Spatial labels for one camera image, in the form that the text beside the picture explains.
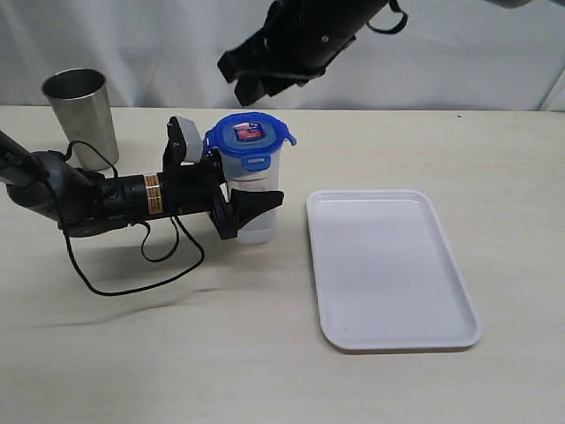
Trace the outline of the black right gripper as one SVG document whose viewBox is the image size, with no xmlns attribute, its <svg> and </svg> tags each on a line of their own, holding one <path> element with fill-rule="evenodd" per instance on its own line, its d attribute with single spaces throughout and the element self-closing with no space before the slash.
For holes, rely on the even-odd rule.
<svg viewBox="0 0 565 424">
<path fill-rule="evenodd" d="M 323 20 L 277 18 L 234 49 L 224 52 L 218 68 L 241 106 L 304 85 L 326 73 L 356 36 Z"/>
</svg>

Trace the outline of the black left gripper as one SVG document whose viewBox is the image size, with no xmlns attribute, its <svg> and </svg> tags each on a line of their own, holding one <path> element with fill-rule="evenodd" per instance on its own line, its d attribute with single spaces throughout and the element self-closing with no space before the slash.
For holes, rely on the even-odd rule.
<svg viewBox="0 0 565 424">
<path fill-rule="evenodd" d="M 167 210 L 176 216 L 207 213 L 221 239 L 234 239 L 237 230 L 283 204 L 282 191 L 238 189 L 230 191 L 228 202 L 222 191 L 226 182 L 222 157 L 216 148 L 208 150 L 198 163 L 162 170 L 161 177 Z"/>
</svg>

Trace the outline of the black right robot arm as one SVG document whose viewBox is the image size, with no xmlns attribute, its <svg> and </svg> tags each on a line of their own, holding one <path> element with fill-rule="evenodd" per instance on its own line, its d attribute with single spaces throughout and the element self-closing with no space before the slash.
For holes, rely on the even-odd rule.
<svg viewBox="0 0 565 424">
<path fill-rule="evenodd" d="M 363 28 L 394 35 L 408 22 L 397 1 L 273 1 L 260 28 L 224 51 L 217 68 L 249 108 L 324 76 Z"/>
</svg>

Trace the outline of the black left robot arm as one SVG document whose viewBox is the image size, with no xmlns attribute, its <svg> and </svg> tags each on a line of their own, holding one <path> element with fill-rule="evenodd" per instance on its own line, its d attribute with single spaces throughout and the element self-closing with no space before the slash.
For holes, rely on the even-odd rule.
<svg viewBox="0 0 565 424">
<path fill-rule="evenodd" d="M 222 239 L 233 239 L 252 219 L 282 205 L 283 192 L 222 193 L 226 178 L 217 153 L 202 149 L 198 136 L 167 126 L 162 170 L 149 175 L 115 175 L 73 168 L 68 155 L 29 152 L 1 135 L 1 181 L 9 198 L 57 222 L 74 238 L 100 235 L 136 223 L 206 213 Z"/>
</svg>

